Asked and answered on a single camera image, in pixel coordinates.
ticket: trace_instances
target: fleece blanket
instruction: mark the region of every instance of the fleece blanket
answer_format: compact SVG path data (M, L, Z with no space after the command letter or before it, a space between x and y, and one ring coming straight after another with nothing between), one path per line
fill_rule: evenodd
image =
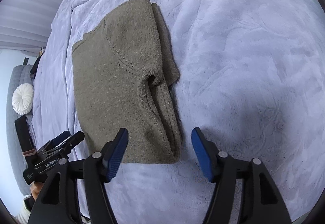
M80 130L72 46L125 1L62 2L35 79L37 147ZM325 186L324 12L312 0L150 1L160 7L180 70L173 99L184 145L176 164L121 165L106 186L118 223L202 222L214 186L197 164L194 127L235 158L260 158L292 220L311 210ZM88 155L81 143L71 160ZM79 199L87 216L81 181ZM236 192L231 223L238 207Z

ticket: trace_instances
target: brown leather band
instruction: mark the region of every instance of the brown leather band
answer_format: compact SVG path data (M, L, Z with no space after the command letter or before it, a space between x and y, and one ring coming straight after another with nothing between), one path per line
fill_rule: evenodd
M37 152L36 149L32 149L32 150L28 150L28 151L24 151L24 152L22 152L22 155L23 155L24 157L32 156L32 155L34 155L36 152Z

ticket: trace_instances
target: knit sweater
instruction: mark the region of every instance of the knit sweater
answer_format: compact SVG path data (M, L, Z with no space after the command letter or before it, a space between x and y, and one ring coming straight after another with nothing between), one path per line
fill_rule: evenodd
M173 163L181 138L168 86L179 78L156 4L130 0L73 46L74 94L90 152L121 127L123 162Z

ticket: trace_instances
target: blue gripper pad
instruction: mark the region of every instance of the blue gripper pad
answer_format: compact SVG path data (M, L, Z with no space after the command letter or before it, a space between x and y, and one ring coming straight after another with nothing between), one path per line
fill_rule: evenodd
M204 138L203 133L199 128L194 128L192 130L192 145L196 154L196 157L199 160L200 168L203 172L203 175L212 182L213 173L212 173L212 165L211 158L207 151L207 143L208 141Z
M129 132L121 128L104 154L103 166L107 169L106 178L109 182L116 176L128 142Z

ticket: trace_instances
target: metal screw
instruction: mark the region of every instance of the metal screw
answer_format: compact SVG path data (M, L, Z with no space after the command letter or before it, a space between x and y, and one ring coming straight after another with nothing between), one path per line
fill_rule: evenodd
M218 155L222 158L226 158L228 156L228 154L225 151L220 151Z
M63 164L65 164L65 163L67 163L67 159L62 158L62 159L59 160L59 164L60 164L60 165L63 165Z
M260 159L258 159L258 158L254 158L254 159L253 159L253 163L256 164L256 165L260 165L262 162L261 162Z
M97 151L91 155L93 158L100 158L101 157L101 152Z

